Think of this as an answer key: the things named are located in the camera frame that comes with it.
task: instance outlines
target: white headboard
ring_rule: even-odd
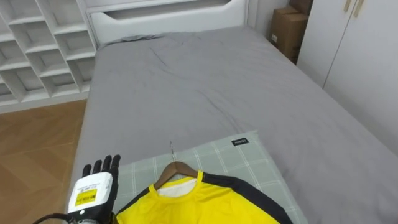
[[[151,0],[91,8],[97,46],[132,35],[199,32],[246,23],[248,0]]]

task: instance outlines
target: cable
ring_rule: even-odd
[[[56,218],[56,219],[61,219],[61,220],[65,220],[67,223],[71,223],[73,221],[73,217],[70,217],[66,214],[62,214],[62,213],[53,213],[50,215],[45,215],[42,218],[36,220],[35,222],[33,222],[33,224],[39,224],[44,220],[48,220],[50,218]]]

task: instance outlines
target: wardrobe door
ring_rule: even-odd
[[[357,0],[314,0],[297,66],[323,86]]]
[[[397,12],[397,0],[358,0],[325,91],[398,154]]]

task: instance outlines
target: clothes hanger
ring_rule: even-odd
[[[173,145],[171,142],[170,142],[170,148],[172,150],[172,154],[174,154]],[[173,162],[171,162],[165,167],[157,182],[154,183],[155,189],[158,190],[161,186],[167,183],[167,181],[170,180],[176,174],[182,174],[188,177],[196,178],[198,176],[198,171],[192,169],[190,166],[188,166],[188,164],[184,162],[174,161],[174,155],[173,155]]]

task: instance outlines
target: white sticker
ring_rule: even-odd
[[[68,204],[68,213],[106,203],[111,193],[112,174],[100,172],[78,179]]]
[[[278,37],[275,34],[271,35],[271,40],[274,41],[275,43],[278,42]]]

